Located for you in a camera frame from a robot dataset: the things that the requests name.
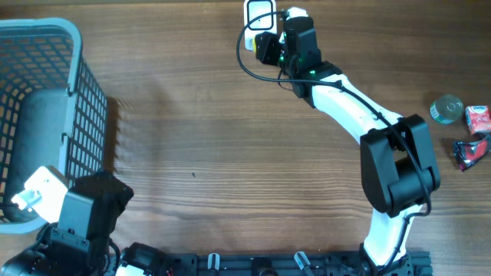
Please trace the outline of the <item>dark snack packet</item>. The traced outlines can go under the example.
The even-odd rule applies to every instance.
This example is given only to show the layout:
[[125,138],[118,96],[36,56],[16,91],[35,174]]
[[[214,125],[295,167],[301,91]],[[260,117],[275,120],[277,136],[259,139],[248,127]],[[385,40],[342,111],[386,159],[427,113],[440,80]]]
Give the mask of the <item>dark snack packet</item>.
[[490,153],[490,135],[482,134],[475,142],[453,142],[453,155],[462,171],[469,169]]

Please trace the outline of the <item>green tin can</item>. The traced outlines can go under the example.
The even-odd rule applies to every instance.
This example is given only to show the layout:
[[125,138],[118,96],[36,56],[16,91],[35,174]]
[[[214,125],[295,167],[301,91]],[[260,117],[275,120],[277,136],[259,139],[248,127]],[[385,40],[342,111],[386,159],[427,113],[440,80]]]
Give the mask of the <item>green tin can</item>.
[[448,125],[460,120],[464,113],[460,98],[446,94],[435,100],[430,106],[430,115],[438,123]]

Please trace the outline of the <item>red white small carton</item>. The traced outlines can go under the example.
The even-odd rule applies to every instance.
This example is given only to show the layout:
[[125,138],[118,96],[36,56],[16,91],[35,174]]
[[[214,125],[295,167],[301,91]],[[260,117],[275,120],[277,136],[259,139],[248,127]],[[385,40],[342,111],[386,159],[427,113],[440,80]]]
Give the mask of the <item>red white small carton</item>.
[[471,134],[490,133],[490,115],[487,106],[468,106],[465,115]]

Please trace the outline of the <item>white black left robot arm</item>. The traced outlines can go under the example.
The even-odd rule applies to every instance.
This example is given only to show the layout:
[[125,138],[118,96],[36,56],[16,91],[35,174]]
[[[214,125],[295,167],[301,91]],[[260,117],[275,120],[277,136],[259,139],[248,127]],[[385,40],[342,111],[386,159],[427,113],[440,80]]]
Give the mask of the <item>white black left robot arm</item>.
[[114,275],[121,253],[110,234],[133,196],[110,172],[77,179],[64,197],[58,222],[44,227],[33,245],[1,267],[1,274]]

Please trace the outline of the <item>yellow lidded jar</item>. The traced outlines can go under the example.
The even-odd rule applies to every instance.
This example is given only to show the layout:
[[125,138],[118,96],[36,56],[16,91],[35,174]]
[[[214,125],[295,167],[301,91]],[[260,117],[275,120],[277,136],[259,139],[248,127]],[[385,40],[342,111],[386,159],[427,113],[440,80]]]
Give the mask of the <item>yellow lidded jar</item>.
[[256,45],[256,39],[252,39],[252,51],[255,53],[257,52],[257,45]]

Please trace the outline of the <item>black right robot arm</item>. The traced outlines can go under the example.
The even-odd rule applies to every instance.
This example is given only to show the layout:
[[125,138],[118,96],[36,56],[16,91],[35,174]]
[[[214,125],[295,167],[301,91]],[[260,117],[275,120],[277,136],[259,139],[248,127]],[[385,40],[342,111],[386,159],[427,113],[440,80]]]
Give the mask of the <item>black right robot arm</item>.
[[361,185],[373,208],[361,245],[361,269],[386,275],[408,254],[408,232],[416,218],[432,211],[431,194],[440,173],[426,122],[403,117],[361,93],[335,65],[323,61],[315,32],[263,31],[246,44],[263,64],[277,66],[278,83],[290,83],[296,96],[336,120],[357,141]]

